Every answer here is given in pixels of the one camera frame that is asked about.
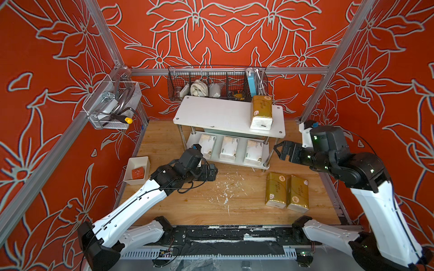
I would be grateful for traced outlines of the white tissue pack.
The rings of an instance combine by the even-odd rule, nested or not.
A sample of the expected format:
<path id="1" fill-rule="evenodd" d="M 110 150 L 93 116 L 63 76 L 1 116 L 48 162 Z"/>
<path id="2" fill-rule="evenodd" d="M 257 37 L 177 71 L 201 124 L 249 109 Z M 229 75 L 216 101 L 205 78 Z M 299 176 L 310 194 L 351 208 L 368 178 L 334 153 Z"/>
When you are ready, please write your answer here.
<path id="1" fill-rule="evenodd" d="M 259 141 L 247 140 L 244 164 L 252 166 L 262 165 L 263 143 Z"/>
<path id="2" fill-rule="evenodd" d="M 215 135 L 202 134 L 198 144 L 205 159 L 210 159 L 217 137 Z"/>
<path id="3" fill-rule="evenodd" d="M 235 161 L 239 139 L 236 137 L 224 136 L 219 158 L 227 161 Z"/>

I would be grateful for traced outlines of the gold tissue pack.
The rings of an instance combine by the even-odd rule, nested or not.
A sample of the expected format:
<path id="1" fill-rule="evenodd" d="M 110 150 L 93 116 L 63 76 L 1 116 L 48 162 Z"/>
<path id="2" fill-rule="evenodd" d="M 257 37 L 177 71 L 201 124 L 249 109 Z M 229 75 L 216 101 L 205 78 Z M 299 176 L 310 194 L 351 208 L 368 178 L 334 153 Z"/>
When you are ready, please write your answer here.
<path id="1" fill-rule="evenodd" d="M 287 207 L 287 175 L 270 172 L 266 181 L 265 205 L 284 209 Z"/>
<path id="2" fill-rule="evenodd" d="M 272 97 L 254 96 L 251 102 L 250 128 L 269 131 L 272 123 Z"/>
<path id="3" fill-rule="evenodd" d="M 306 213 L 309 210 L 309 182 L 297 176 L 291 176 L 288 183 L 287 209 Z"/>

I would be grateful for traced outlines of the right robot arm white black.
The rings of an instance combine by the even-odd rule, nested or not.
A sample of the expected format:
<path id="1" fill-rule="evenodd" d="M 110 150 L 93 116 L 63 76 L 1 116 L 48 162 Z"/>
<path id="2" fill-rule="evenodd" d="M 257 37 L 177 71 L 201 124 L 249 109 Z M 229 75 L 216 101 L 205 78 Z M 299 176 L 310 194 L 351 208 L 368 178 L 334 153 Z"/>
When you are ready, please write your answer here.
<path id="1" fill-rule="evenodd" d="M 371 231 L 345 231 L 303 216 L 293 227 L 313 242 L 351 256 L 365 271 L 416 271 L 427 267 L 432 251 L 422 247 L 394 197 L 394 186 L 382 160 L 371 152 L 352 153 L 342 128 L 310 126 L 302 143 L 274 146 L 280 160 L 308 166 L 344 183 L 357 198 Z"/>

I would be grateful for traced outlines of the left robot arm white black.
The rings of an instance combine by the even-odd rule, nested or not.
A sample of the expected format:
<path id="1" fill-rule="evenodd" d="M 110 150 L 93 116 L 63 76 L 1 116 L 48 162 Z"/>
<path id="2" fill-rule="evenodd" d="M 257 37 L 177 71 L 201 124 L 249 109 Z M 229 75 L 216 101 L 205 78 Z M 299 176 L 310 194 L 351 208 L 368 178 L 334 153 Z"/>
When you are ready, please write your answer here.
<path id="1" fill-rule="evenodd" d="M 131 226 L 154 205 L 173 192 L 184 194 L 200 185 L 215 181 L 218 168 L 209 163 L 195 144 L 179 159 L 158 167 L 150 178 L 119 207 L 94 223 L 83 222 L 77 229 L 83 252 L 81 271 L 108 271 L 120 257 L 140 246 L 160 241 L 173 230 L 163 216 L 132 229 Z"/>

